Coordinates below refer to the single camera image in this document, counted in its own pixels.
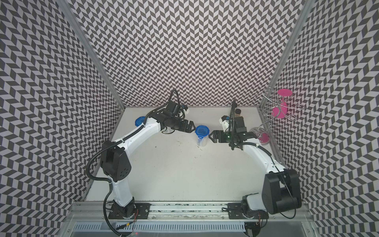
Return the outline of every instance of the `blue lid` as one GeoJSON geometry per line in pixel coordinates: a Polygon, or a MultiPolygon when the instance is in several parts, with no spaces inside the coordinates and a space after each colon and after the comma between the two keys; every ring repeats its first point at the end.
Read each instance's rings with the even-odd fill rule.
{"type": "Polygon", "coordinates": [[[204,126],[204,125],[199,125],[196,127],[195,133],[199,138],[204,138],[204,137],[208,136],[209,128],[207,126],[204,126]]]}
{"type": "Polygon", "coordinates": [[[134,123],[137,127],[143,123],[145,120],[145,116],[141,116],[138,119],[136,119],[136,122],[134,123]]]}

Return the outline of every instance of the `metal mounting plate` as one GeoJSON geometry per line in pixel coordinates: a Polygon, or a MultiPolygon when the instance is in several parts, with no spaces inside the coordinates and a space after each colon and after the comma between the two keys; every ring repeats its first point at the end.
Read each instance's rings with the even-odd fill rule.
{"type": "MultiPolygon", "coordinates": [[[[150,203],[136,203],[136,208],[138,210],[137,219],[147,219],[150,212],[150,203]]],[[[131,220],[133,218],[124,218],[124,215],[119,212],[116,208],[111,207],[112,212],[109,213],[108,219],[116,219],[116,220],[131,220]]]]}
{"type": "Polygon", "coordinates": [[[257,219],[268,219],[268,212],[265,212],[263,210],[257,210],[254,211],[255,214],[252,218],[247,218],[242,214],[242,208],[240,203],[228,203],[228,215],[229,219],[235,220],[235,219],[254,219],[256,221],[257,219]]]}

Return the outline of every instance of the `patterned wall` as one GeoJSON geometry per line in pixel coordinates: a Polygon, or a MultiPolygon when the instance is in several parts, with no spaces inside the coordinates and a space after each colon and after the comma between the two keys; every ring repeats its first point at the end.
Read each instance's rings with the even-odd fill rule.
{"type": "Polygon", "coordinates": [[[258,105],[304,0],[69,0],[126,106],[258,105]]]}
{"type": "Polygon", "coordinates": [[[0,236],[51,236],[121,109],[53,0],[0,4],[0,236]]]}
{"type": "Polygon", "coordinates": [[[379,236],[378,9],[317,1],[275,88],[306,107],[273,132],[323,236],[379,236]]]}

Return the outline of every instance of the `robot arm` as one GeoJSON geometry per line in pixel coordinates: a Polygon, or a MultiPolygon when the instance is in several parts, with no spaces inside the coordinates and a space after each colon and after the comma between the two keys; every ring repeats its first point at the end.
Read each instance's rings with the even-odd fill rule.
{"type": "Polygon", "coordinates": [[[254,217],[257,210],[276,214],[301,207],[299,175],[288,170],[272,158],[270,152],[261,146],[253,132],[247,132],[243,117],[235,117],[237,104],[232,103],[230,116],[223,116],[220,123],[223,130],[209,134],[214,143],[229,143],[231,149],[240,148],[257,161],[258,168],[265,174],[261,193],[249,194],[242,198],[241,206],[247,217],[254,217]]]}
{"type": "Polygon", "coordinates": [[[114,205],[125,217],[132,216],[135,210],[134,198],[130,192],[128,181],[128,175],[132,169],[129,157],[139,145],[166,127],[188,133],[194,131],[194,123],[184,119],[183,115],[186,109],[188,109],[186,106],[169,100],[165,104],[165,108],[158,108],[147,114],[144,123],[136,129],[114,142],[106,141],[103,144],[106,152],[101,154],[100,166],[108,179],[112,181],[114,205]],[[119,144],[107,149],[114,143],[119,144]]]}

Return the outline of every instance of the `black cable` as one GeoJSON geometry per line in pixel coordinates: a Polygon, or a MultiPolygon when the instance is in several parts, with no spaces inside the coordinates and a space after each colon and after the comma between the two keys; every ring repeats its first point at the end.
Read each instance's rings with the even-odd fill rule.
{"type": "Polygon", "coordinates": [[[241,208],[235,208],[235,209],[233,209],[233,208],[226,208],[226,207],[222,207],[221,208],[221,211],[223,211],[223,212],[229,212],[230,210],[241,210],[241,208]]]}
{"type": "MultiPolygon", "coordinates": [[[[108,204],[111,204],[111,203],[113,203],[113,201],[109,201],[109,202],[107,202],[106,204],[108,205],[108,204]]],[[[107,210],[112,210],[112,208],[107,208],[107,207],[106,207],[106,209],[107,209],[107,210]]]]}
{"type": "Polygon", "coordinates": [[[169,133],[164,133],[164,132],[162,132],[163,134],[172,134],[172,133],[174,133],[174,131],[172,131],[172,132],[169,132],[169,133]]]}
{"type": "Polygon", "coordinates": [[[158,108],[155,108],[152,111],[148,112],[147,115],[145,116],[145,119],[143,120],[143,124],[146,124],[147,118],[149,117],[149,115],[151,113],[153,113],[154,111],[160,110],[161,108],[165,107],[166,105],[167,105],[167,102],[165,104],[159,106],[158,108]]]}
{"type": "Polygon", "coordinates": [[[115,230],[115,228],[111,225],[111,223],[109,222],[108,220],[108,216],[106,214],[106,201],[108,200],[108,197],[109,195],[112,193],[112,189],[113,189],[113,186],[112,184],[109,184],[109,192],[108,194],[105,196],[105,199],[104,199],[104,202],[103,202],[103,212],[104,212],[104,219],[105,219],[105,222],[106,224],[108,225],[108,227],[113,231],[113,233],[115,233],[116,235],[118,235],[119,237],[127,237],[131,234],[131,232],[129,232],[127,235],[124,235],[120,232],[118,232],[117,230],[115,230]]]}
{"type": "Polygon", "coordinates": [[[123,224],[123,225],[117,227],[116,230],[119,230],[119,229],[123,229],[123,228],[125,228],[125,227],[128,227],[128,226],[131,225],[133,222],[134,222],[134,221],[128,222],[128,223],[126,223],[126,224],[123,224]]]}
{"type": "MultiPolygon", "coordinates": [[[[270,159],[271,159],[273,165],[275,166],[275,168],[276,168],[276,170],[278,171],[279,175],[282,177],[282,180],[283,180],[283,182],[284,182],[284,184],[285,184],[285,186],[286,186],[286,188],[287,188],[287,191],[288,191],[288,193],[289,193],[290,196],[291,196],[291,200],[292,200],[292,202],[293,202],[293,205],[296,206],[295,201],[293,200],[292,194],[291,194],[291,192],[290,192],[290,189],[288,188],[287,183],[286,183],[286,181],[284,180],[284,177],[282,176],[282,174],[281,174],[281,172],[279,171],[278,167],[276,167],[276,165],[275,165],[275,163],[274,163],[274,160],[273,160],[273,158],[272,158],[271,153],[270,153],[268,150],[266,150],[264,147],[262,147],[262,146],[257,146],[256,143],[252,143],[252,142],[242,142],[242,143],[238,144],[238,146],[240,146],[240,145],[251,145],[251,146],[255,146],[256,148],[261,149],[261,150],[264,151],[268,156],[270,156],[270,159]]],[[[293,218],[295,218],[295,216],[296,216],[296,208],[295,208],[295,213],[293,214],[293,217],[287,217],[287,216],[285,216],[285,215],[284,215],[283,213],[281,213],[281,212],[280,212],[280,214],[281,214],[282,216],[284,216],[285,218],[287,218],[287,219],[293,219],[293,218]]]]}
{"type": "Polygon", "coordinates": [[[267,221],[268,221],[268,219],[266,219],[266,222],[264,225],[261,225],[261,229],[267,225],[267,221]]]}
{"type": "Polygon", "coordinates": [[[180,110],[182,111],[182,116],[183,116],[183,118],[182,118],[182,117],[179,117],[179,118],[180,118],[181,120],[184,120],[184,119],[186,118],[186,115],[185,115],[185,113],[184,113],[184,109],[183,109],[182,105],[180,104],[179,93],[178,93],[178,91],[175,90],[175,89],[173,89],[172,91],[175,92],[175,94],[176,94],[176,99],[178,100],[178,105],[180,106],[180,110]]]}
{"type": "Polygon", "coordinates": [[[232,102],[232,107],[230,109],[230,115],[229,115],[229,131],[230,131],[230,139],[229,146],[234,149],[235,142],[234,142],[234,128],[235,128],[235,109],[236,109],[236,102],[235,100],[232,102]]]}
{"type": "Polygon", "coordinates": [[[113,143],[112,145],[110,145],[109,147],[100,150],[98,153],[96,153],[96,154],[92,157],[92,159],[87,163],[87,166],[86,166],[86,175],[87,175],[90,179],[92,179],[92,180],[97,180],[97,181],[107,181],[107,182],[110,183],[110,184],[112,183],[112,180],[110,180],[109,178],[100,178],[100,177],[95,177],[95,176],[93,176],[93,175],[91,174],[91,172],[90,172],[90,168],[91,168],[91,164],[95,161],[95,159],[96,159],[97,157],[99,157],[99,156],[101,155],[101,153],[103,153],[103,152],[106,151],[106,150],[109,150],[109,149],[111,149],[111,148],[116,147],[116,146],[117,146],[118,144],[120,144],[120,143],[122,143],[122,140],[120,140],[120,141],[118,141],[118,142],[115,142],[115,143],[113,143]]]}

